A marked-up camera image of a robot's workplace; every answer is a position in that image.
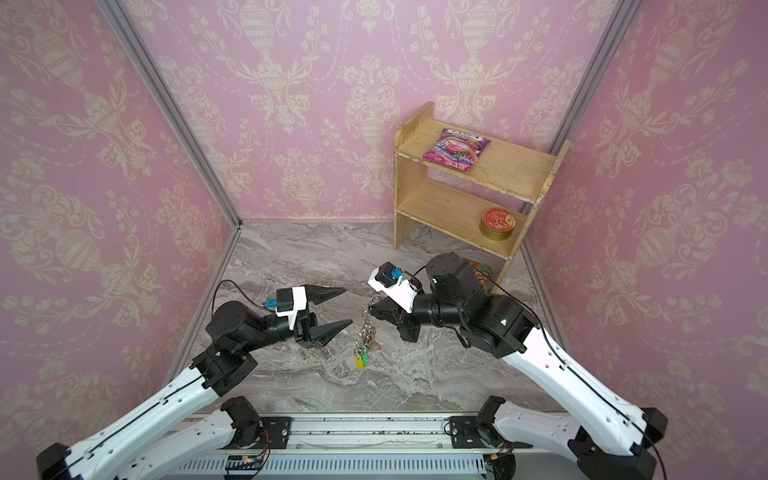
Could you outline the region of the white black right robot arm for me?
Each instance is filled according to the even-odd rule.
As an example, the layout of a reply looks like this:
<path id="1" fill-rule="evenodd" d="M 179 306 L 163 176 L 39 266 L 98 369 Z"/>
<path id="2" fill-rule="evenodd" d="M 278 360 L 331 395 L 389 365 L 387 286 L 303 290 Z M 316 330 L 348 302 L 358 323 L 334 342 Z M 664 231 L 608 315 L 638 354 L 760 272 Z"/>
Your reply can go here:
<path id="1" fill-rule="evenodd" d="M 453 330 L 466 348 L 477 348 L 533 380 L 561 413 L 526 409 L 489 397 L 474 423 L 478 437 L 508 452 L 519 443 L 573 461 L 589 479 L 651 479 L 665 466 L 657 449 L 667 417 L 613 392 L 568 354 L 538 316 L 509 294 L 491 294 L 477 271 L 455 253 L 426 265 L 426 285 L 390 262 L 375 268 L 368 284 L 381 295 L 368 312 L 394 325 L 414 343 L 424 326 Z"/>

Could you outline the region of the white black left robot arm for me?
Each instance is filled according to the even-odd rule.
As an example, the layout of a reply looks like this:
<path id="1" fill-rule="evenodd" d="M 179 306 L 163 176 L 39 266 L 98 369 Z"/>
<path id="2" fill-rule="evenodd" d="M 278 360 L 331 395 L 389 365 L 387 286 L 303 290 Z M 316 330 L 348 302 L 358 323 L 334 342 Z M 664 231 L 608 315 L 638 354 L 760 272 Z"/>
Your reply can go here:
<path id="1" fill-rule="evenodd" d="M 311 305 L 344 293 L 342 287 L 282 288 L 263 304 L 232 300 L 213 309 L 210 345 L 139 406 L 95 434 L 67 446 L 54 443 L 36 457 L 41 479 L 158 479 L 187 461 L 221 448 L 270 444 L 261 417 L 243 397 L 183 430 L 190 414 L 226 395 L 256 368 L 253 352 L 293 340 L 326 346 L 349 320 L 319 324 Z"/>

